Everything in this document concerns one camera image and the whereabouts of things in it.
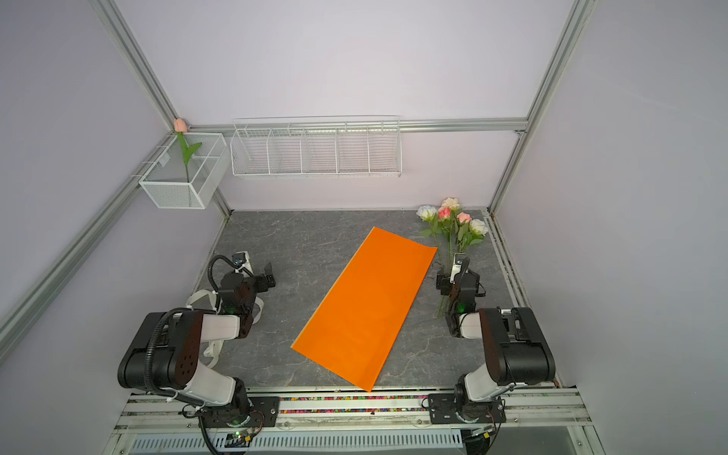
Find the light pink rose fake flower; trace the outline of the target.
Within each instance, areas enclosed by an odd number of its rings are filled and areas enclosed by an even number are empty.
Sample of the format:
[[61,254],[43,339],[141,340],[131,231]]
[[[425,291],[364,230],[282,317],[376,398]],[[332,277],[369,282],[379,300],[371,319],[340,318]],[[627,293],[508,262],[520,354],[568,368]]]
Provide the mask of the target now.
[[457,221],[460,226],[468,225],[472,221],[472,217],[465,212],[461,212],[457,216]]

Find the dark pink rose fake flower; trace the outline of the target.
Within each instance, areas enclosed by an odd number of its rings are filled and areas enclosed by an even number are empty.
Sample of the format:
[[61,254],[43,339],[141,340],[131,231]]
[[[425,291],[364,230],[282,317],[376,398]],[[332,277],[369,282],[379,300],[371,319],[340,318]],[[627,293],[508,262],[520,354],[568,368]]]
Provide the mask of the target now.
[[452,210],[449,207],[441,207],[437,214],[438,232],[443,236],[446,243],[447,252],[451,252],[451,228],[452,228]]

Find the cream rose fake flower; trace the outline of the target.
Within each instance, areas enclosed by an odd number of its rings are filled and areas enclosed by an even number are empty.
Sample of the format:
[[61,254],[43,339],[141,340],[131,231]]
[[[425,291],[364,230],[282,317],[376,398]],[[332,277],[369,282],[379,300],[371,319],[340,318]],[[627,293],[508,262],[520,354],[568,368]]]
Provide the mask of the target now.
[[460,210],[461,203],[460,203],[460,200],[456,197],[448,197],[442,201],[441,208],[450,209],[450,210]]

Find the orange wrapping paper sheet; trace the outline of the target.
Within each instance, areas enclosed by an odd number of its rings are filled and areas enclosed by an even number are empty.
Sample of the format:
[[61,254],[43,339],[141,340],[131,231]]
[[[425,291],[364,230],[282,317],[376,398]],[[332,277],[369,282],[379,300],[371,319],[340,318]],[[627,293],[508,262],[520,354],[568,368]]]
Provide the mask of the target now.
[[374,227],[291,349],[371,392],[437,252]]

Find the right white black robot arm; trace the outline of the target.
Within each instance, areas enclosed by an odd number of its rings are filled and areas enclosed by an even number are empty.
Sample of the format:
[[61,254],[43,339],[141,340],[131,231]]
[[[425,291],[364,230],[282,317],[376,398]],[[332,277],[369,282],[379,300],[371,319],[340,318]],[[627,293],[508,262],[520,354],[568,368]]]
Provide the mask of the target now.
[[495,421],[504,394],[554,381],[555,359],[532,309],[478,309],[476,300],[485,290],[480,276],[470,270],[452,279],[438,275],[436,288],[447,298],[445,321],[451,337],[483,345],[485,363],[462,375],[454,387],[455,413],[464,422]]

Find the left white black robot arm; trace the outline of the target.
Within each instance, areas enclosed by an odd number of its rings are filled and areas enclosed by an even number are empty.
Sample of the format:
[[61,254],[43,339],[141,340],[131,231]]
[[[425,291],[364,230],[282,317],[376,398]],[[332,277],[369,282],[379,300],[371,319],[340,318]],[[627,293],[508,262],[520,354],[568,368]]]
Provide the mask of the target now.
[[221,281],[211,280],[207,308],[193,304],[153,312],[143,320],[117,372],[125,389],[176,400],[193,407],[193,415],[209,428],[265,427],[273,424],[278,406],[271,398],[249,398],[242,379],[222,375],[200,358],[206,347],[212,359],[221,343],[247,337],[261,317],[261,294],[276,286],[271,264],[256,274],[246,252],[215,255],[208,263],[231,267]]

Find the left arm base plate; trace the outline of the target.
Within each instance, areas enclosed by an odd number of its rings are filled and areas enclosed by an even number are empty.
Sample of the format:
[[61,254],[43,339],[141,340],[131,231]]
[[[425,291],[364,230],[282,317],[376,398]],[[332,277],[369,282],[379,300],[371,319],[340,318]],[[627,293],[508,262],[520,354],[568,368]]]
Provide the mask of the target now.
[[232,404],[199,411],[206,428],[273,428],[280,413],[281,398],[254,395],[242,409]]

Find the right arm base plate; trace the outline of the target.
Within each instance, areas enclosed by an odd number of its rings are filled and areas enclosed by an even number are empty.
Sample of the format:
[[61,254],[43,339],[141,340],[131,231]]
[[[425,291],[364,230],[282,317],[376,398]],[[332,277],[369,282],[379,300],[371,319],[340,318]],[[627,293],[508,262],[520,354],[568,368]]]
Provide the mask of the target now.
[[502,400],[473,402],[457,397],[454,392],[444,392],[429,394],[423,403],[434,425],[500,424],[506,421]]

